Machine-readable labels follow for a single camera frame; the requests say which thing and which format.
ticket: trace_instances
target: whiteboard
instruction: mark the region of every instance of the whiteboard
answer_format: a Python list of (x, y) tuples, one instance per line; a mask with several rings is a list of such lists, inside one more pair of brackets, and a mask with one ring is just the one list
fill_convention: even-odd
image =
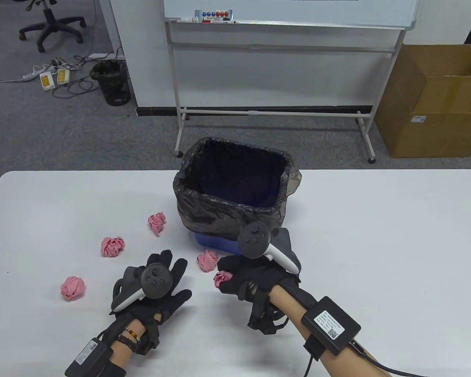
[(162, 0), (168, 20), (232, 9), (240, 23), (413, 29), (420, 0)]

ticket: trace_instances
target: chair base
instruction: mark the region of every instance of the chair base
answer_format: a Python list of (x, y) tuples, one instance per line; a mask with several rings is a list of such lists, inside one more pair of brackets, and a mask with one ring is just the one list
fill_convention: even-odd
[(72, 22), (80, 22), (80, 27), (86, 27), (85, 19), (83, 17), (65, 17), (56, 20), (54, 14), (50, 9), (44, 9), (44, 15), (46, 17), (46, 22), (40, 22), (38, 24), (30, 25), (19, 30), (19, 39), (22, 41), (26, 40), (26, 35), (24, 33), (34, 30), (41, 30), (40, 37), (37, 40), (37, 47), (39, 52), (45, 52), (43, 42), (51, 33), (57, 33), (62, 31), (65, 33), (73, 34), (77, 38), (77, 43), (84, 43), (82, 39), (82, 34), (73, 27), (67, 26)]

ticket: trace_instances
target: cardboard box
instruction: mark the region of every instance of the cardboard box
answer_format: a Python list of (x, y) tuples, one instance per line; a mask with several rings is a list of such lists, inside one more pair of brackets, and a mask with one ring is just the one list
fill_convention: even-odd
[(471, 155), (471, 45), (403, 46), (377, 115), (392, 157)]

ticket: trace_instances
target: vr controller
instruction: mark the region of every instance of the vr controller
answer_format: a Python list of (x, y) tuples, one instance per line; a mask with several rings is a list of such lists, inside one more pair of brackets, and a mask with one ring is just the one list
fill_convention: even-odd
[(302, 270), (300, 261), (291, 250), (290, 233), (286, 228), (275, 228), (271, 231), (261, 221), (250, 223), (239, 233), (237, 245), (246, 258), (257, 259), (264, 255), (294, 275)]
[(124, 277), (113, 287), (112, 312), (126, 309), (136, 300), (145, 297), (156, 300), (169, 292), (173, 285), (173, 276), (169, 269), (161, 263), (153, 263), (142, 267), (128, 267)]

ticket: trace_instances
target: office chair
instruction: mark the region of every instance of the office chair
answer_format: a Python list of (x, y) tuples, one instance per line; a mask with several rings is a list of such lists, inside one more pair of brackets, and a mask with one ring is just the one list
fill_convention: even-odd
[[(33, 4), (35, 5), (40, 5), (42, 4), (44, 6), (44, 15), (46, 17), (46, 22), (40, 22), (38, 24), (30, 25), (27, 27), (22, 28), (19, 30), (19, 39), (22, 41), (26, 40), (26, 35), (24, 33), (33, 31), (33, 30), (42, 30), (42, 33), (40, 33), (40, 37), (37, 40), (37, 47), (39, 52), (45, 52), (45, 48), (43, 47), (42, 43), (44, 40), (51, 34), (51, 33), (57, 33), (58, 31), (63, 31), (66, 33), (73, 34), (74, 36), (77, 37), (77, 43), (84, 43), (82, 39), (82, 34), (73, 27), (67, 26), (67, 24), (70, 24), (72, 22), (80, 22), (80, 27), (86, 27), (86, 23), (83, 17), (65, 17), (65, 18), (60, 18), (59, 20), (56, 20), (54, 18), (54, 14), (52, 13), (51, 9), (47, 6), (46, 0), (13, 0), (15, 2), (25, 2), (29, 1), (29, 5), (26, 7), (26, 11), (31, 11), (31, 8), (33, 7)], [(50, 5), (56, 4), (56, 0), (49, 0)]]

